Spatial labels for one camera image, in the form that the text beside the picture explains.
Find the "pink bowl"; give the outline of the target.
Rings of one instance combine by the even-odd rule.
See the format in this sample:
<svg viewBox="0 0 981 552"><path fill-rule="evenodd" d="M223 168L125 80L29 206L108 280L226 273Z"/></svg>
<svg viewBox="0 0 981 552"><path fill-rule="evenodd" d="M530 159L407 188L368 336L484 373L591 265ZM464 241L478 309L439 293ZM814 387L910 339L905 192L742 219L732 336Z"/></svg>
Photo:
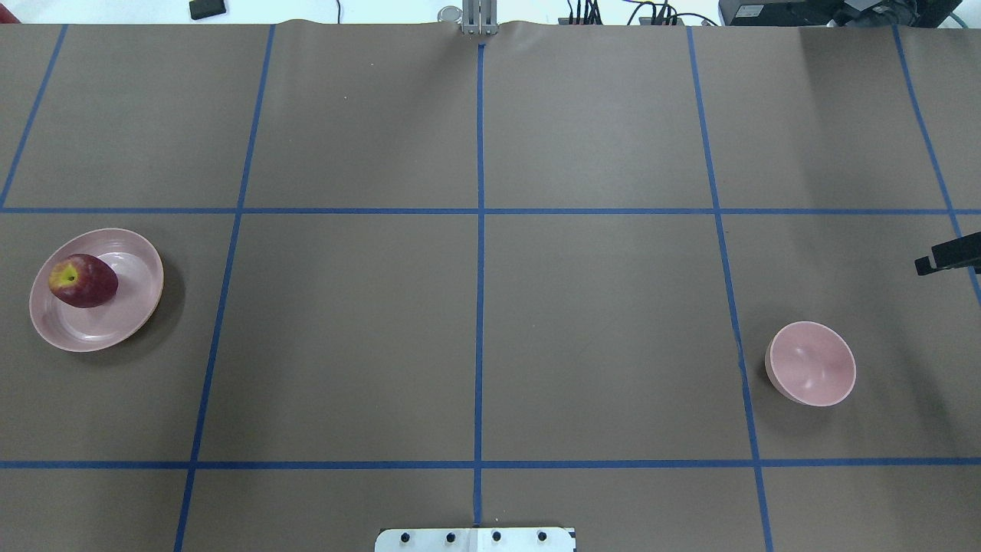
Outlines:
<svg viewBox="0 0 981 552"><path fill-rule="evenodd" d="M805 406L834 406L856 384L854 353L832 328L814 321L787 324L764 354L768 380L782 396Z"/></svg>

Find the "aluminium frame post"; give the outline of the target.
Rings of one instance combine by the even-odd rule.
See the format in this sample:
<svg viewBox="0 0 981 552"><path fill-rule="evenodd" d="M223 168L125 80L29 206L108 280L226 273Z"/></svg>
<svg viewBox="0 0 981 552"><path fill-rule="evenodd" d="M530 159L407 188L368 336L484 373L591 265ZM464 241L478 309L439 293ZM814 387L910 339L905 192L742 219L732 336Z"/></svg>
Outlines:
<svg viewBox="0 0 981 552"><path fill-rule="evenodd" d="M460 28L463 35L497 35L497 0L464 0L461 3Z"/></svg>

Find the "pink plate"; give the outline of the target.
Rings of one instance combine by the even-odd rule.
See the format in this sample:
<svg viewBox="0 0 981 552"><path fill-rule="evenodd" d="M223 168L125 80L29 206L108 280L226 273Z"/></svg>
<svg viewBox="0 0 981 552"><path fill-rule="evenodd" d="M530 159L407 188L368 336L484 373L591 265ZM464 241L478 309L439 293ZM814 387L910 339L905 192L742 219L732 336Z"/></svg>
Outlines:
<svg viewBox="0 0 981 552"><path fill-rule="evenodd" d="M75 307L50 291L51 270L74 254L92 255L118 276L118 290L106 303ZM67 241L43 263L31 284L29 317L38 335L58 349L104 350L136 334L151 318L164 282L161 256L147 238L127 229L93 230Z"/></svg>

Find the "small black pad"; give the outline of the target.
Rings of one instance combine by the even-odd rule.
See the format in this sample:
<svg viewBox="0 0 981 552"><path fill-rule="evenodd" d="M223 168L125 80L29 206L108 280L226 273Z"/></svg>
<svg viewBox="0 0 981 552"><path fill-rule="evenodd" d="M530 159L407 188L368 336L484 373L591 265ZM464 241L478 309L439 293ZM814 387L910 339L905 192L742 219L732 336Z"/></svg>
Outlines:
<svg viewBox="0 0 981 552"><path fill-rule="evenodd" d="M191 0L187 3L189 17L193 21L201 21L227 13L224 0Z"/></svg>

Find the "red apple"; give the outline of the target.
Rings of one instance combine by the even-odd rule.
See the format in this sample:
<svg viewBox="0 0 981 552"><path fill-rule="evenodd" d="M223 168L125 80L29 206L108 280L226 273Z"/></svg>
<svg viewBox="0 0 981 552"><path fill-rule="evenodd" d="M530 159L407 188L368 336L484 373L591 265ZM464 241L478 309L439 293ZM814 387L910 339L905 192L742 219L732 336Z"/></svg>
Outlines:
<svg viewBox="0 0 981 552"><path fill-rule="evenodd" d="M109 303L118 293L119 278L100 258L75 254L52 267L47 285L53 296L64 304L85 310Z"/></svg>

